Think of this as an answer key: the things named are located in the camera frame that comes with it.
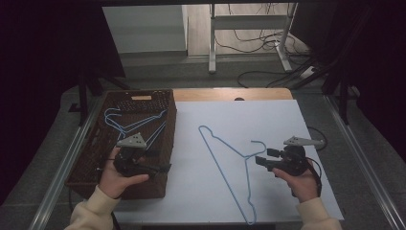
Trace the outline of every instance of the white table surface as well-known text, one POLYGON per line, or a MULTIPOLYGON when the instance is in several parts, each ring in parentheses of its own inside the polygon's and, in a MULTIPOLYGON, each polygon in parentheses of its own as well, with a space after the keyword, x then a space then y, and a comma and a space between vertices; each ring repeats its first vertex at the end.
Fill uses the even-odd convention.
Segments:
MULTIPOLYGON (((245 223, 221 173, 199 132, 209 127, 243 154, 266 147, 283 150, 283 141, 292 136, 309 139, 309 133, 295 100, 186 102, 176 103, 177 116, 174 147, 170 163, 167 194, 160 199, 122 200, 115 209, 119 222, 142 224, 221 224, 245 223)), ((247 202, 248 189, 244 159, 202 132, 226 174, 243 212, 254 220, 247 202)), ((306 156, 320 163, 313 146, 304 147, 306 156)), ((265 153, 259 156, 277 160, 265 153)), ((284 181, 248 160, 251 182, 251 202, 257 212, 257 223, 301 221, 297 213, 298 200, 291 195, 284 181)), ((343 219, 323 170, 322 200, 332 217, 343 219)))

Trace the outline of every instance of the sleeve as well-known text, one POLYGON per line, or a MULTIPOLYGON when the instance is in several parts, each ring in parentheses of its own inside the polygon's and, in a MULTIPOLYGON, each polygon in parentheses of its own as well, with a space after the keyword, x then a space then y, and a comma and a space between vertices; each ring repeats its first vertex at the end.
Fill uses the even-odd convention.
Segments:
POLYGON ((110 198, 99 189, 99 186, 96 186, 90 198, 75 207, 71 223, 65 230, 113 229, 111 212, 119 202, 119 199, 110 198))
POLYGON ((320 198, 314 198, 297 206, 304 223, 302 230, 341 230, 337 218, 332 218, 320 198))

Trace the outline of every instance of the hand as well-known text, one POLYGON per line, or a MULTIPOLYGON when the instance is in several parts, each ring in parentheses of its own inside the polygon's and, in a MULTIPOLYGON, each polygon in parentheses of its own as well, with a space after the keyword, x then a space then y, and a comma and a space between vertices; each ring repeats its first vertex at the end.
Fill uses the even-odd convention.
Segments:
POLYGON ((272 172, 287 182, 287 185, 292 189, 301 203, 317 197, 316 180, 310 170, 306 170, 299 176, 290 175, 276 168, 272 172))
MULTIPOLYGON (((109 159, 114 159, 119 151, 120 148, 115 147, 111 151, 109 159)), ((128 186, 142 183, 148 179, 148 174, 124 177, 116 171, 116 168, 113 165, 113 161, 107 160, 101 175, 99 188, 109 197, 118 198, 128 186)))

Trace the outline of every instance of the gray floor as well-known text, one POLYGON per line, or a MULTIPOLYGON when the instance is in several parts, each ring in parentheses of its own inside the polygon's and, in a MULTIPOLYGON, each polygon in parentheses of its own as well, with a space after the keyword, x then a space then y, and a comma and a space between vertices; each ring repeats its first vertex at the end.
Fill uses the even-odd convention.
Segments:
MULTIPOLYGON (((126 79, 133 88, 196 88, 196 87, 239 87, 237 76, 246 71, 282 70, 274 55, 247 57, 220 57, 217 72, 208 73, 205 58, 190 57, 123 57, 126 79)), ((250 87, 264 87, 280 75, 245 76, 244 84, 250 87)), ((297 81, 293 79, 285 85, 297 81)), ((104 89, 117 87, 101 80, 104 89)), ((393 229, 387 221, 381 204, 377 201, 371 186, 355 160, 343 133, 331 115, 325 96, 321 94, 323 79, 292 91, 298 101, 308 126, 319 128, 328 138, 328 146, 319 151, 331 187, 345 220, 344 229, 393 229)), ((69 149, 78 130, 78 113, 68 112, 71 104, 79 102, 76 87, 66 91, 61 98, 61 107, 47 138, 38 150, 33 162, 15 186, 9 198, 0 208, 1 229, 28 229, 43 201, 55 173, 69 149)), ((350 128, 360 146, 367 154, 379 180, 395 202, 400 216, 406 218, 406 167, 380 133, 368 122, 357 108, 355 100, 349 101, 350 128)), ((318 133, 310 130, 315 138, 318 133)), ((74 204, 81 198, 73 193, 74 204)), ((69 222, 70 209, 68 190, 63 188, 56 206, 47 221, 45 229, 62 229, 69 222)), ((277 223, 278 230, 299 229, 300 223, 277 223)), ((269 229, 257 226, 256 229, 269 229)), ((141 226, 123 225, 123 229, 139 229, 141 226)), ((235 229, 247 229, 236 226, 235 229)))

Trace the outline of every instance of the wall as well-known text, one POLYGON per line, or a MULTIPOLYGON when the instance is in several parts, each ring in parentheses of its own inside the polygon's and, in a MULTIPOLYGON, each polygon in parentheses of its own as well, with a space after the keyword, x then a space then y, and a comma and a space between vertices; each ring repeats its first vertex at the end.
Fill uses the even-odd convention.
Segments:
POLYGON ((186 51, 182 6, 103 8, 119 54, 186 51))

